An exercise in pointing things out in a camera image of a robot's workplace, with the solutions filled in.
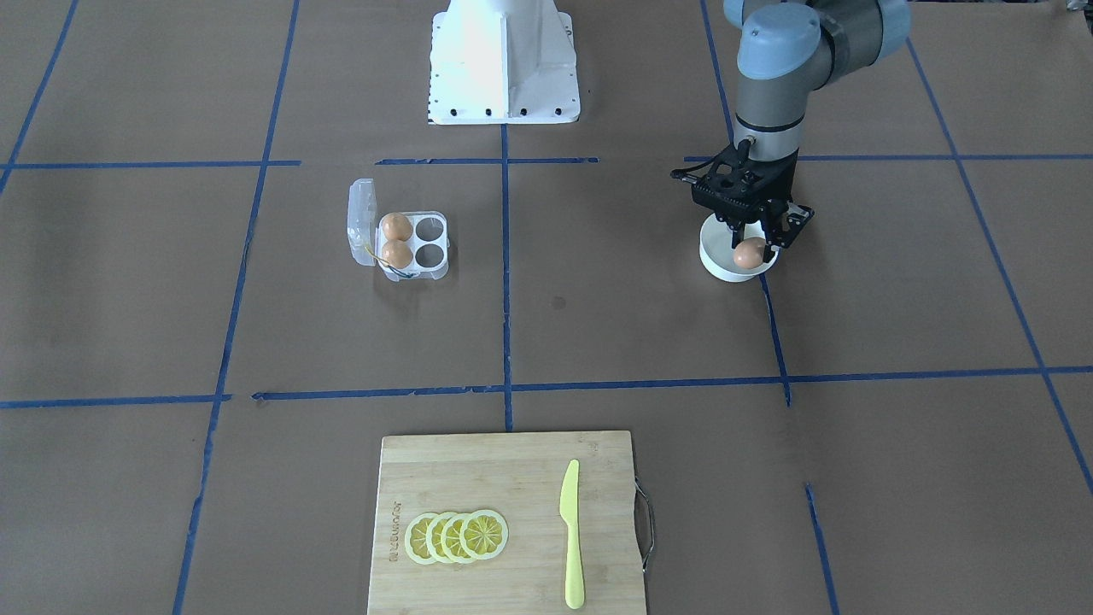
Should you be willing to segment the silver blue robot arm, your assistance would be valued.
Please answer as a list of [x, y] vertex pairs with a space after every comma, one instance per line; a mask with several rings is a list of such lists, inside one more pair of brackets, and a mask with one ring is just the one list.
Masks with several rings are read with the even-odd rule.
[[729, 233], [738, 265], [768, 264], [813, 217], [792, 197], [812, 92], [874, 66], [909, 37], [906, 1], [726, 1], [740, 31], [733, 140], [672, 172]]

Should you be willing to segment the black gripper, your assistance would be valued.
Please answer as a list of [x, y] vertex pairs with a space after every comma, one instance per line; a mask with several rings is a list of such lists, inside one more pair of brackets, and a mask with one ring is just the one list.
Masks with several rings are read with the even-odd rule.
[[750, 159], [742, 172], [731, 178], [718, 178], [712, 184], [691, 186], [696, 205], [704, 206], [725, 221], [730, 233], [730, 249], [745, 241], [748, 223], [760, 218], [765, 205], [765, 261], [771, 262], [783, 249], [796, 241], [799, 233], [815, 215], [815, 210], [791, 202], [798, 157], [763, 162]]

